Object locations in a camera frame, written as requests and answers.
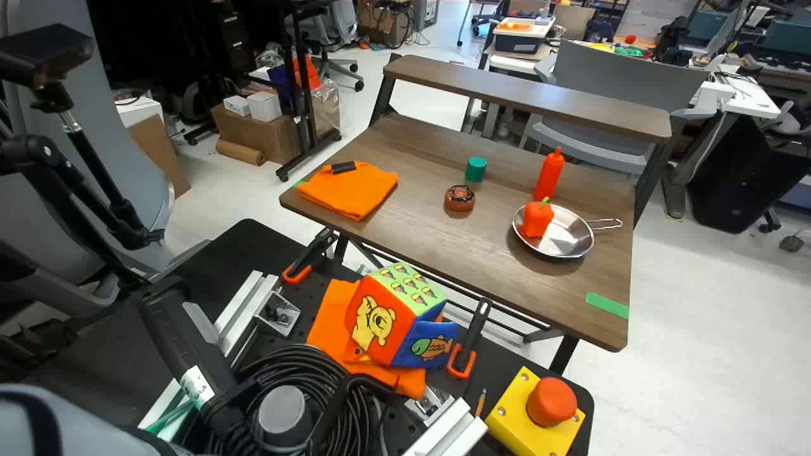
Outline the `orange toy pepper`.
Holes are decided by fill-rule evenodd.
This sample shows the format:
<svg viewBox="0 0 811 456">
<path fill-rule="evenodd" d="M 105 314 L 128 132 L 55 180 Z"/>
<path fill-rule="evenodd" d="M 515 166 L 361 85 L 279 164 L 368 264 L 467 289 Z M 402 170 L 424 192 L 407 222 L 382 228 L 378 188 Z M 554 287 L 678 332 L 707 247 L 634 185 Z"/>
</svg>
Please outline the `orange toy pepper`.
<svg viewBox="0 0 811 456">
<path fill-rule="evenodd" d="M 521 208 L 520 233 L 524 240 L 540 240 L 552 222 L 554 213 L 546 199 L 533 199 Z"/>
</svg>

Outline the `silver frying pan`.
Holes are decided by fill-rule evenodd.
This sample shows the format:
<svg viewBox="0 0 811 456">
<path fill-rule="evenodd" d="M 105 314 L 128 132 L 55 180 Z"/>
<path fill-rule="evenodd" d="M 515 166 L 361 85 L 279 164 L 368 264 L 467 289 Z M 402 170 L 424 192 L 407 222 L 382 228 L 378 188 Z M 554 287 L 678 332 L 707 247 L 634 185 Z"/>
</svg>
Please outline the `silver frying pan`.
<svg viewBox="0 0 811 456">
<path fill-rule="evenodd" d="M 520 233 L 521 208 L 511 214 L 511 233 L 536 255 L 554 260 L 581 260 L 593 246 L 596 236 L 604 231 L 620 231 L 620 218 L 583 218 L 564 206 L 552 208 L 552 221 L 540 240 L 529 240 Z"/>
</svg>

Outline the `small brown bowl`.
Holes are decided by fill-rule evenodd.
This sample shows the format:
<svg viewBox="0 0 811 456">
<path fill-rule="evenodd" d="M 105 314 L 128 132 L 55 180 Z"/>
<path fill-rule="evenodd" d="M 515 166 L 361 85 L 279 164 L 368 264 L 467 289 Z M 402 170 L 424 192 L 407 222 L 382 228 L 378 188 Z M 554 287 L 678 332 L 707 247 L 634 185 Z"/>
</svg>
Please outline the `small brown bowl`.
<svg viewBox="0 0 811 456">
<path fill-rule="evenodd" d="M 474 190 L 469 185 L 450 185 L 444 208 L 450 213 L 469 213 L 474 208 Z"/>
</svg>

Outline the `folded orange cloth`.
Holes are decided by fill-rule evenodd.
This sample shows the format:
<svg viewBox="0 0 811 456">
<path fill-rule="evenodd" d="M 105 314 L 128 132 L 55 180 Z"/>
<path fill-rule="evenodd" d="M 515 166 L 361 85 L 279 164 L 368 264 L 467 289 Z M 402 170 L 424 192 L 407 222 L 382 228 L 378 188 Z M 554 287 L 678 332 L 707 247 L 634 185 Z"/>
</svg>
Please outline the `folded orange cloth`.
<svg viewBox="0 0 811 456">
<path fill-rule="evenodd" d="M 398 175 L 369 161 L 355 161 L 353 173 L 331 175 L 331 164 L 320 166 L 297 185 L 297 192 L 348 221 L 365 221 L 398 188 Z"/>
</svg>

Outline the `colourful plush cube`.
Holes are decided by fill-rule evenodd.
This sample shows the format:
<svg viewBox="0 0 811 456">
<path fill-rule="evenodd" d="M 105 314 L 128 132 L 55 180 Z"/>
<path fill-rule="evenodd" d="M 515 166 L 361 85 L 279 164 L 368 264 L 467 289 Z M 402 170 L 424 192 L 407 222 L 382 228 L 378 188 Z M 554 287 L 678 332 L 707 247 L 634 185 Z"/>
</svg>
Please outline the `colourful plush cube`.
<svg viewBox="0 0 811 456">
<path fill-rule="evenodd" d="M 445 293 L 407 264 L 356 280 L 345 312 L 349 340 L 378 365 L 444 366 L 458 327 L 444 318 Z"/>
</svg>

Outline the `orange clamp left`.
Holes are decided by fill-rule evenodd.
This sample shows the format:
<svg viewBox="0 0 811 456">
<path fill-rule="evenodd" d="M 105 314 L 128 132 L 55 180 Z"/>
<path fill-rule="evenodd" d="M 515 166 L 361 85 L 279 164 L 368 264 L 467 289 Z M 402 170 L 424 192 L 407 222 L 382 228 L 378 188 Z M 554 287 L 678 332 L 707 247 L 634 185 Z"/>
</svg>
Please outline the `orange clamp left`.
<svg viewBox="0 0 811 456">
<path fill-rule="evenodd" d="M 322 228 L 311 237 L 311 242 L 304 247 L 304 254 L 280 271 L 280 280 L 288 284 L 288 287 L 299 287 L 311 273 L 311 264 L 325 254 L 325 247 L 331 240 L 335 240 L 335 231 L 331 228 Z"/>
</svg>

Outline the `orange clamp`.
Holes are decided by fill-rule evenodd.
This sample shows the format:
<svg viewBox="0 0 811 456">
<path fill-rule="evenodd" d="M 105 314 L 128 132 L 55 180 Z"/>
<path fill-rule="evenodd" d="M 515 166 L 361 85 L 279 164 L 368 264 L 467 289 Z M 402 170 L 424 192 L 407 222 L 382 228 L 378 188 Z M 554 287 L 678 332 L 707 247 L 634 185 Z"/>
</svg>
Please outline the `orange clamp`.
<svg viewBox="0 0 811 456">
<path fill-rule="evenodd" d="M 492 304 L 481 301 L 467 327 L 467 335 L 450 346 L 445 371 L 455 379 L 469 379 L 478 358 L 478 340 Z"/>
<path fill-rule="evenodd" d="M 288 287 L 299 287 L 311 273 L 311 264 L 325 254 L 325 247 L 331 240 L 335 240 L 335 231 L 331 228 L 322 228 L 311 237 L 311 242 L 304 247 L 304 254 L 280 271 L 280 280 L 288 284 Z"/>
</svg>

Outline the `small black block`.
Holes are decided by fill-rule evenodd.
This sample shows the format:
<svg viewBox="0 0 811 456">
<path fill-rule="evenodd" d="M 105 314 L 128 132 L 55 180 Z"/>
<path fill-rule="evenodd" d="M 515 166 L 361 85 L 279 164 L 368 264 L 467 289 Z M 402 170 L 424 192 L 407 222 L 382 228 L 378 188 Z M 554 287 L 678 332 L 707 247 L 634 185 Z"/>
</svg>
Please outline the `small black block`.
<svg viewBox="0 0 811 456">
<path fill-rule="evenodd" d="M 331 175 L 341 175 L 341 173 L 353 173 L 355 170 L 355 161 L 335 161 L 331 164 Z"/>
</svg>

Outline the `teal cup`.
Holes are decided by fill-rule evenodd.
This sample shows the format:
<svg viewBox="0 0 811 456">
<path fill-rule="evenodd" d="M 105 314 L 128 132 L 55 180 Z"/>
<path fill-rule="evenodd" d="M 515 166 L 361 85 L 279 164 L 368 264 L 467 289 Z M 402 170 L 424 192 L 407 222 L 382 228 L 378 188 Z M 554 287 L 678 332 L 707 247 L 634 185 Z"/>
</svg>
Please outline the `teal cup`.
<svg viewBox="0 0 811 456">
<path fill-rule="evenodd" d="M 469 181 L 481 181 L 486 175 L 486 159 L 483 156 L 469 156 L 467 159 L 467 170 L 463 170 L 463 178 Z"/>
</svg>

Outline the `brown wooden table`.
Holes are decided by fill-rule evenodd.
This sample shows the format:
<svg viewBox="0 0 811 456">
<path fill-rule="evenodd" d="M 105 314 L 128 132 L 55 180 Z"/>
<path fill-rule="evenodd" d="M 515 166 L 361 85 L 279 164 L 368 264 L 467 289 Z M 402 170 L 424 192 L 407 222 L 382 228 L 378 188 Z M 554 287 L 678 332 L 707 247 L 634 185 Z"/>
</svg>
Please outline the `brown wooden table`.
<svg viewBox="0 0 811 456">
<path fill-rule="evenodd" d="M 628 181 L 583 164 L 564 166 L 554 192 L 559 206 L 583 218 L 620 218 L 626 225 L 604 236 L 581 260 L 544 260 L 511 233 L 511 214 L 529 199 L 536 181 L 540 156 L 396 112 L 389 93 L 402 80 L 578 122 L 591 122 L 591 104 L 607 105 L 606 99 L 574 89 L 424 55 L 398 55 L 382 69 L 369 127 L 337 152 L 341 161 L 360 159 L 396 173 L 393 195 L 365 221 L 348 221 L 294 190 L 280 195 L 280 206 L 331 228 L 341 246 L 353 242 L 368 255 L 402 259 L 470 299 L 493 301 L 498 312 L 533 327 L 529 340 L 546 330 L 559 332 L 554 371 L 564 370 L 583 342 L 607 351 L 623 349 L 628 318 L 593 308 L 583 295 L 596 292 L 620 304 L 628 301 L 631 222 L 642 214 L 650 181 L 645 178 Z M 655 143 L 671 136 L 666 112 L 638 104 L 631 112 L 644 116 L 638 127 L 612 122 L 607 113 L 601 113 L 597 123 Z M 486 159 L 481 181 L 463 178 L 469 156 Z M 469 213 L 444 208 L 450 185 L 474 190 Z"/>
</svg>

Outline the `orange clamp right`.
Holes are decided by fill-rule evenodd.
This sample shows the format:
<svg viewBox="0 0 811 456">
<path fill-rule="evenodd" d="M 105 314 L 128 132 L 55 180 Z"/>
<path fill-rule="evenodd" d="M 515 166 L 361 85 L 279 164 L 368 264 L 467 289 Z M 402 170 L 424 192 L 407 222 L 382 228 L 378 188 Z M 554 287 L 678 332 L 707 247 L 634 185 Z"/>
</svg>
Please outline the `orange clamp right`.
<svg viewBox="0 0 811 456">
<path fill-rule="evenodd" d="M 467 335 L 450 346 L 445 371 L 455 379 L 469 379 L 478 358 L 478 340 L 492 304 L 481 301 L 467 327 Z"/>
</svg>

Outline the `cardboard box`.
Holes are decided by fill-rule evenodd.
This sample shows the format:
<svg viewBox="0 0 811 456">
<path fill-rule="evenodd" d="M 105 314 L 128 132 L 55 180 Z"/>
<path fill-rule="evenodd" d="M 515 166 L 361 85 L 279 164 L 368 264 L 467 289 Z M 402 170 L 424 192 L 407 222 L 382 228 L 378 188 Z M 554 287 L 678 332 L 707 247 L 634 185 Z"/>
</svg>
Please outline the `cardboard box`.
<svg viewBox="0 0 811 456">
<path fill-rule="evenodd" d="M 307 122 L 297 122 L 280 109 L 280 95 L 272 85 L 251 85 L 226 95 L 209 109 L 214 122 L 214 150 L 226 156 L 264 164 L 283 164 L 304 152 Z"/>
</svg>

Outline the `green tape strip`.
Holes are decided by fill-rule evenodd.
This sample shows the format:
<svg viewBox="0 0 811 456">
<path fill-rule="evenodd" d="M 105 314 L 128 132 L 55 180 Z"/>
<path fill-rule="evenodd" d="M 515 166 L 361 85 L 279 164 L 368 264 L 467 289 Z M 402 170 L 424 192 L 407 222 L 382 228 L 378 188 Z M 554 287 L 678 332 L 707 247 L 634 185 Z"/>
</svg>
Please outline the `green tape strip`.
<svg viewBox="0 0 811 456">
<path fill-rule="evenodd" d="M 617 318 L 628 318 L 628 304 L 612 301 L 612 299 L 596 293 L 596 292 L 587 292 L 583 299 L 593 308 L 601 308 L 601 312 L 612 314 Z"/>
</svg>

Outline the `yellow emergency stop box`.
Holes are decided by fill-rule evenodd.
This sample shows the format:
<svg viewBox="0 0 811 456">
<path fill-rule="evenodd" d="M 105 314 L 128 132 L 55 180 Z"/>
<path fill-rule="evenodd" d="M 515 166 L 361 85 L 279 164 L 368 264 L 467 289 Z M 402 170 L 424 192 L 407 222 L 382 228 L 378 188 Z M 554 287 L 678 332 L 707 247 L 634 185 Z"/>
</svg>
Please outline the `yellow emergency stop box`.
<svg viewBox="0 0 811 456">
<path fill-rule="evenodd" d="M 568 456 L 584 411 L 559 378 L 520 366 L 486 415 L 488 432 L 515 456 Z"/>
</svg>

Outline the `grey office chair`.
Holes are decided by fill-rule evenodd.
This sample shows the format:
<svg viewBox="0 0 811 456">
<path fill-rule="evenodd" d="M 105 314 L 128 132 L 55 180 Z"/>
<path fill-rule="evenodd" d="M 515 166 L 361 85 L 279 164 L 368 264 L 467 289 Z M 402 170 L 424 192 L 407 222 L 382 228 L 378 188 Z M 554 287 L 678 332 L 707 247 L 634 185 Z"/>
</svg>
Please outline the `grey office chair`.
<svg viewBox="0 0 811 456">
<path fill-rule="evenodd" d="M 607 113 L 612 122 L 638 127 L 644 116 L 631 112 L 638 104 L 661 109 L 671 123 L 682 123 L 692 113 L 690 100 L 707 78 L 707 71 L 690 65 L 616 55 L 564 41 L 552 65 L 552 83 L 601 95 L 607 105 L 591 104 L 591 122 L 533 113 L 520 143 L 559 150 L 571 161 L 638 178 L 655 141 L 597 123 L 597 116 Z"/>
</svg>

